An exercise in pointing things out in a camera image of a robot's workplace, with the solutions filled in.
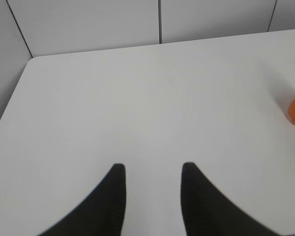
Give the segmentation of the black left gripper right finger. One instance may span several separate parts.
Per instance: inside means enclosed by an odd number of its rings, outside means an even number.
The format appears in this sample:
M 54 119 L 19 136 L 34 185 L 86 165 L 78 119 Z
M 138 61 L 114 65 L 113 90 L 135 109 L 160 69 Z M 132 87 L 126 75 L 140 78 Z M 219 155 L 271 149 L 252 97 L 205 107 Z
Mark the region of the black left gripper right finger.
M 193 162 L 181 173 L 181 211 L 188 236 L 276 236 L 225 197 Z

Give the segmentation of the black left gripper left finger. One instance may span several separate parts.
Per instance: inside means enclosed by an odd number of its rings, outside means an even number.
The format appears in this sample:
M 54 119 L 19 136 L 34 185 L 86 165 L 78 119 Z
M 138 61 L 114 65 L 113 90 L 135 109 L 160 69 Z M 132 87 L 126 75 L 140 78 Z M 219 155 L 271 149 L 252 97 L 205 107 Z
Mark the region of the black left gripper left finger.
M 119 236 L 126 209 L 126 172 L 114 164 L 97 187 L 43 236 Z

